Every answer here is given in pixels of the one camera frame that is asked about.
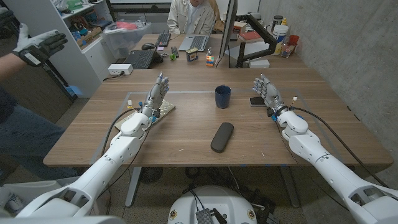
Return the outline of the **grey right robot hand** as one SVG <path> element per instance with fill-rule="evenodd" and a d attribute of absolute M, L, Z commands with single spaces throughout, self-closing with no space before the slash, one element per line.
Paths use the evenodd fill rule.
<path fill-rule="evenodd" d="M 255 78 L 253 84 L 253 90 L 264 100 L 268 117 L 274 115 L 277 118 L 288 110 L 289 107 L 283 102 L 280 91 L 263 74 L 260 78 Z"/>

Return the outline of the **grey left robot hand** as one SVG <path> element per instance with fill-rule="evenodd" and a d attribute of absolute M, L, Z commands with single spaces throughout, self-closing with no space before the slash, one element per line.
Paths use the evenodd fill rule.
<path fill-rule="evenodd" d="M 147 93 L 145 102 L 142 106 L 141 113 L 147 117 L 151 117 L 155 110 L 159 109 L 162 100 L 169 90 L 169 78 L 163 76 L 163 72 L 160 72 L 156 78 L 155 84 Z"/>

